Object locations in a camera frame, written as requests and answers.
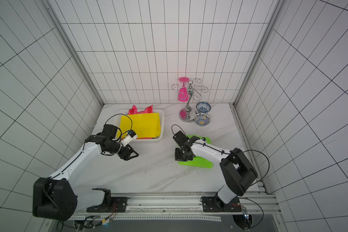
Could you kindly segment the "yellow raincoat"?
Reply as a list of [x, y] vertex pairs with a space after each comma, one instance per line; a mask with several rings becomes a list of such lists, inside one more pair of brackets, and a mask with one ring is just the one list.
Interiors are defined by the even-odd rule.
[[138, 135], [138, 139], [159, 138], [161, 136], [160, 114], [149, 113], [121, 116], [119, 128], [121, 132], [132, 129]]

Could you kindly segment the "white plastic perforated basket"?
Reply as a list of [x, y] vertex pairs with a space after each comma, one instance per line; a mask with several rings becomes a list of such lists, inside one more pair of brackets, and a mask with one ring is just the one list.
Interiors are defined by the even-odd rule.
[[118, 111], [132, 119], [132, 129], [137, 134], [137, 142], [158, 142], [163, 137], [164, 112], [154, 109], [153, 113], [128, 115], [128, 109]]

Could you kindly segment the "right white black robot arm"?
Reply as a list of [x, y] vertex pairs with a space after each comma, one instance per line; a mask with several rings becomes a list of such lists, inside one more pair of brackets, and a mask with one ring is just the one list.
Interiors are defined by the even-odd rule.
[[244, 196], [248, 188], [258, 177], [258, 173], [244, 152], [238, 148], [224, 150], [208, 144], [197, 136], [187, 137], [182, 131], [173, 136], [178, 148], [175, 160], [188, 162], [194, 158], [204, 158], [218, 164], [225, 185], [213, 197], [202, 197], [204, 212], [241, 212], [239, 197]]

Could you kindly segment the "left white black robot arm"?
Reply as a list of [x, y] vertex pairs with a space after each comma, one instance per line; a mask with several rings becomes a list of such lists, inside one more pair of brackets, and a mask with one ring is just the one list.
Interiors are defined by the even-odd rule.
[[47, 178], [37, 179], [33, 185], [33, 216], [66, 221], [76, 211], [83, 209], [97, 213], [116, 210], [109, 189], [77, 191], [76, 182], [100, 155], [118, 155], [122, 160], [139, 156], [129, 144], [138, 137], [135, 131], [128, 130], [124, 138], [116, 138], [119, 130], [114, 125], [105, 124], [102, 132], [90, 135], [81, 149], [60, 169]]

